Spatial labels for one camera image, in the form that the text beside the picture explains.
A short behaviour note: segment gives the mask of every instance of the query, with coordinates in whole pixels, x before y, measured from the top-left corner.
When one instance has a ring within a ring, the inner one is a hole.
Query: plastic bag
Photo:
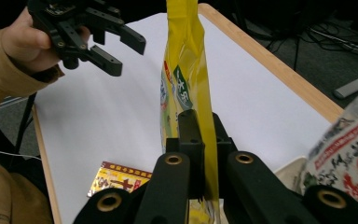
[[[163,152],[166,139],[178,136],[178,114],[194,109],[205,145],[205,196],[208,201],[213,202],[218,214],[216,137],[198,1],[167,0],[167,12],[169,32],[160,85]]]
[[[309,154],[303,192],[316,184],[341,189],[358,201],[358,97]]]

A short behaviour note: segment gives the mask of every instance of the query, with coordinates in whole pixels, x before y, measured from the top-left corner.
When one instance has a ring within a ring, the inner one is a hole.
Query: black clamp
[[[28,11],[34,27],[46,32],[53,48],[68,69],[78,67],[78,59],[90,61],[107,74],[121,75],[122,63],[109,53],[83,41],[76,32],[86,26],[95,43],[104,44],[104,32],[120,36],[120,41],[136,52],[144,54],[145,38],[133,31],[120,19],[119,9],[104,0],[29,0]]]
[[[255,154],[237,150],[215,113],[213,124],[219,195],[228,223],[358,223],[358,202],[350,195],[322,185],[309,187],[304,196],[294,193]],[[194,110],[180,113],[178,125],[178,138],[167,139],[167,152],[149,182],[132,193],[95,193],[74,223],[188,223],[188,199],[199,199],[205,189],[204,144]]]

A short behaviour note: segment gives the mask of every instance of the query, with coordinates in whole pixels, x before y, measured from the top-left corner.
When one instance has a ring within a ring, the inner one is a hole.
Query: snack box
[[[108,188],[124,189],[131,193],[151,177],[152,174],[147,171],[103,161],[87,196],[91,197],[94,193]]]

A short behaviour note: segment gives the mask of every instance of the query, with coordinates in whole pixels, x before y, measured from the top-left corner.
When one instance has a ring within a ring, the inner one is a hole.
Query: yellow snack bag
[[[194,109],[205,144],[205,199],[219,218],[216,136],[206,67],[204,30],[197,0],[167,0],[168,43],[161,69],[160,123],[166,139],[177,137],[177,116]]]

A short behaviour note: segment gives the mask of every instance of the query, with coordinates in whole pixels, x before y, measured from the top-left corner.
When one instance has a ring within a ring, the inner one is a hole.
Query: white tabletop
[[[255,153],[271,170],[305,156],[330,123],[212,23],[200,19],[213,111],[238,149]],[[159,84],[166,14],[129,26],[146,38],[144,56],[114,35],[102,46],[123,62],[121,77],[81,63],[37,94],[44,163],[60,212],[56,221],[74,221],[102,161],[152,171],[162,153]]]

